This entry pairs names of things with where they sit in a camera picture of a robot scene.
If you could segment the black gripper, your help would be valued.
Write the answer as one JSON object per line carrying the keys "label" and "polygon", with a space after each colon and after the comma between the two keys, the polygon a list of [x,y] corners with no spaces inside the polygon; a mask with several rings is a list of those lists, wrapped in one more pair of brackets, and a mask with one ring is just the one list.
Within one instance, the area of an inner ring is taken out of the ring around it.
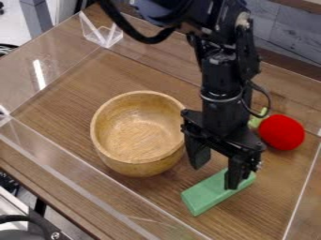
{"label": "black gripper", "polygon": [[258,170],[265,144],[250,130],[252,93],[232,96],[201,94],[202,110],[181,112],[190,165],[199,170],[211,159],[211,150],[229,158],[225,189],[238,185]]}

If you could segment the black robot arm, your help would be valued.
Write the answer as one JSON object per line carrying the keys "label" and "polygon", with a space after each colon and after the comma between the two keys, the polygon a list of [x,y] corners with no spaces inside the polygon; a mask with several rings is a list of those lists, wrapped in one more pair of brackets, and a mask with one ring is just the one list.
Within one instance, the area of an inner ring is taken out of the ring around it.
{"label": "black robot arm", "polygon": [[225,188],[237,189],[258,170],[266,146],[249,127],[252,93],[265,89],[253,82],[261,57],[254,45],[253,18],[245,0],[131,0],[141,18],[162,30],[143,35],[125,18],[113,0],[98,0],[100,8],[123,32],[137,41],[157,44],[181,31],[194,49],[202,73],[202,109],[185,109],[185,134],[190,165],[198,169],[211,151],[229,158]]}

